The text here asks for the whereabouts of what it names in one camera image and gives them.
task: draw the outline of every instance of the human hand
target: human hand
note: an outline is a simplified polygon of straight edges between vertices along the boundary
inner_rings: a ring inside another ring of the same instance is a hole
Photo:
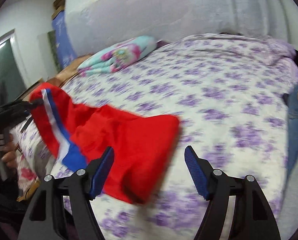
[[[12,142],[13,141],[13,136],[10,134],[10,142],[7,143],[5,146],[4,151],[6,154],[3,155],[1,160],[6,164],[7,167],[11,169],[16,169],[17,168],[17,162],[16,162],[16,154],[15,154],[15,145]]]

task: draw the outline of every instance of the purple floral bedsheet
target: purple floral bedsheet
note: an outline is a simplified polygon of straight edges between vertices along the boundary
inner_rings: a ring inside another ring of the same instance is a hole
[[[77,103],[181,119],[183,134],[172,164],[148,205],[130,205],[105,194],[91,202],[105,238],[194,238],[208,202],[198,195],[186,167],[187,145],[229,176],[253,174],[277,217],[287,159],[281,95],[298,81],[293,55],[290,45],[269,37],[195,35],[118,73],[77,76],[66,84],[63,89]],[[31,124],[28,133],[34,129]],[[72,172],[56,163],[51,173],[59,178]],[[64,201],[70,210],[69,199]],[[228,237],[233,207],[231,198],[222,239]]]

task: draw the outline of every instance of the mattress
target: mattress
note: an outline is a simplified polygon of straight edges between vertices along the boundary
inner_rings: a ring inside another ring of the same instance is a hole
[[[286,106],[281,94],[298,82],[294,49],[272,38],[204,34],[152,52],[115,74],[76,76],[63,89],[77,103],[111,104],[154,116],[174,114],[182,135],[159,192],[146,206],[101,194],[91,202],[106,239],[193,239],[208,202],[198,195],[184,161],[191,145],[229,176],[253,174],[279,216],[287,160]],[[26,158],[43,145],[34,123],[20,135]],[[72,171],[56,162],[51,174]],[[70,211],[68,197],[65,208]],[[222,239],[229,235],[234,198]]]
[[[77,56],[141,35],[174,42],[199,33],[240,33],[288,41],[281,0],[66,0],[65,7]]]

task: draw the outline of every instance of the folded blanket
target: folded blanket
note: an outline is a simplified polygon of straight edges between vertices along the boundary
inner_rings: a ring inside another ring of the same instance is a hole
[[[97,52],[84,61],[78,67],[78,72],[82,75],[116,72],[141,60],[156,47],[155,39],[149,36],[140,36],[120,42]]]
[[[172,115],[140,117],[109,105],[74,104],[60,88],[44,83],[31,95],[44,105],[32,110],[50,152],[70,170],[83,169],[107,146],[115,159],[106,194],[128,203],[145,203],[161,182],[179,134]]]

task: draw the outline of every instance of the wall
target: wall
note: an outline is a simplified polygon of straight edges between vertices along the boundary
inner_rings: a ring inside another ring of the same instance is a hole
[[[38,35],[52,30],[52,3],[55,0],[22,0],[0,9],[0,37],[15,29],[16,42],[31,84],[56,74],[55,66],[46,66]]]
[[[298,6],[293,0],[281,0],[288,26],[288,42],[298,50]]]

